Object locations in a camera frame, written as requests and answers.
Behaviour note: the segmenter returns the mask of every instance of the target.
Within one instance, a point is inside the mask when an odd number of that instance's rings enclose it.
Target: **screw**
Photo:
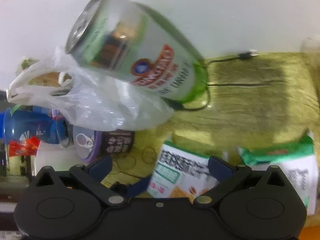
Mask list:
[[[121,196],[112,196],[108,200],[111,204],[120,204],[124,201],[124,198]]]
[[[200,204],[209,204],[212,201],[212,198],[208,196],[199,196],[196,198],[197,202]]]
[[[162,202],[156,203],[156,207],[163,207],[163,206],[164,206],[164,204]]]

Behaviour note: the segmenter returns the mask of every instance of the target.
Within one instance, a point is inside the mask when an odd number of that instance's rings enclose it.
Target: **white wall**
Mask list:
[[[204,57],[247,49],[299,51],[320,33],[320,0],[133,0],[167,17]],[[0,0],[0,89],[24,56],[45,57],[88,0]]]

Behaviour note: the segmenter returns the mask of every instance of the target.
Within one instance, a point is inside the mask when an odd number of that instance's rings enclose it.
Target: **blue bottle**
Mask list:
[[[63,123],[53,120],[46,114],[16,110],[12,115],[10,108],[0,113],[0,138],[5,144],[10,141],[25,141],[36,136],[51,144],[59,144],[57,125],[63,130]]]

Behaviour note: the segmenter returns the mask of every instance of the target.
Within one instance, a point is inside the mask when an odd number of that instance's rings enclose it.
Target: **white plastic bag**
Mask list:
[[[28,85],[32,78],[50,72],[68,73],[71,84],[69,80],[61,87]],[[10,84],[7,99],[20,105],[58,109],[71,124],[98,131],[148,129],[173,115],[173,110],[152,92],[81,68],[60,47],[49,59],[22,71]]]

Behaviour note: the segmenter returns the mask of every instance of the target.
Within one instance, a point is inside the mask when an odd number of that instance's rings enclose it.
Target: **can lid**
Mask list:
[[[103,0],[90,0],[90,2],[86,5],[82,13],[79,15],[75,24],[73,25],[65,46],[65,52],[69,53],[78,41],[81,39],[86,29],[91,23],[91,20],[96,15],[97,11],[100,8],[100,5]]]

